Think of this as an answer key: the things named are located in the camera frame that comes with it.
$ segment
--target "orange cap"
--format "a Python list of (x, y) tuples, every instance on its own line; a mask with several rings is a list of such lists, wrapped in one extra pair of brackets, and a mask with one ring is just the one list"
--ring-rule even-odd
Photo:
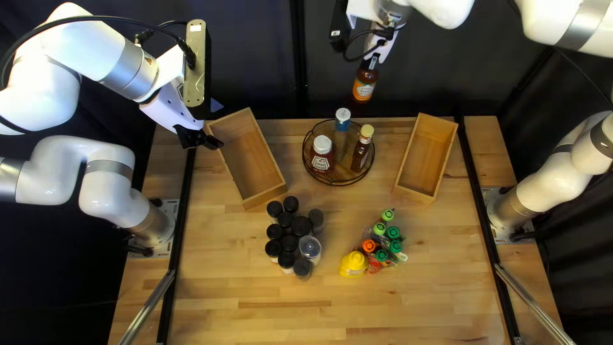
[(372, 239), (365, 239), (364, 242), (362, 242), (362, 249), (365, 253), (373, 252), (375, 250), (375, 247), (376, 244)]

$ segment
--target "mustard bottle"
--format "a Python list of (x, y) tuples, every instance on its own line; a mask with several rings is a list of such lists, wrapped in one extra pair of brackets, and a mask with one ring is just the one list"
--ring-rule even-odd
[(343, 277), (357, 277), (364, 274), (368, 260), (357, 250), (345, 255), (338, 267), (338, 273)]

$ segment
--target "wooden table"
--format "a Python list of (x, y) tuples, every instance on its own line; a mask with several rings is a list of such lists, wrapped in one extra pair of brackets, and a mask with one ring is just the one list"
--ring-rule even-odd
[[(375, 127), (376, 161), (364, 180), (348, 187), (322, 185), (304, 171), (302, 139), (316, 122), (258, 121), (288, 194), (299, 198), (302, 212), (318, 207), (328, 220), (322, 261), (308, 282), (270, 263), (264, 253), (265, 205), (244, 211), (219, 156), (197, 150), (169, 343), (508, 344), (457, 139), (438, 199), (422, 206), (390, 194), (414, 118), (359, 120)], [(466, 131), (481, 184), (514, 184), (496, 118), (468, 117)], [(156, 145), (167, 143), (164, 150), (170, 150), (170, 139), (162, 137), (156, 134)], [(152, 153), (155, 158), (176, 156)], [(172, 185), (165, 166), (150, 163), (148, 179), (154, 183), (146, 180), (145, 190), (158, 194), (147, 196), (164, 194), (160, 182)], [(408, 262), (373, 276), (339, 276), (340, 258), (388, 206), (397, 208), (395, 224), (408, 237)], [(536, 247), (498, 250), (505, 266), (557, 318)], [(116, 344), (167, 265), (166, 259), (128, 261), (109, 344)], [(548, 338), (517, 300), (515, 305), (522, 336)], [(157, 316), (135, 343), (155, 342)]]

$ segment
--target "wooden box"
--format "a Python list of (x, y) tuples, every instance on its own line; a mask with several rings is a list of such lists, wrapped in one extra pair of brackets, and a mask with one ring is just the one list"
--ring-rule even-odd
[(218, 150), (232, 175), (243, 208), (249, 209), (287, 191), (251, 109), (246, 108), (207, 123), (211, 135), (224, 142)]
[(457, 123), (419, 114), (393, 192), (431, 203), (443, 178)]

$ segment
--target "green cap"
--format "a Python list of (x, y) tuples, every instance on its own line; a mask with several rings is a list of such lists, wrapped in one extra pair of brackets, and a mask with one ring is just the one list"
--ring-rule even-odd
[(392, 253), (400, 253), (402, 250), (402, 242), (397, 239), (393, 240), (392, 243), (389, 244), (389, 250)]
[(387, 260), (387, 252), (383, 249), (379, 249), (377, 250), (377, 253), (375, 253), (375, 257), (377, 258), (377, 261), (384, 262)]
[(376, 233), (377, 235), (385, 234), (385, 224), (383, 223), (375, 224), (375, 226), (373, 227), (373, 232)]
[(394, 219), (394, 210), (386, 209), (381, 214), (381, 218), (385, 220), (386, 222), (389, 222), (390, 220)]
[(395, 239), (400, 236), (400, 229), (398, 227), (389, 227), (386, 230), (386, 236), (389, 239)]

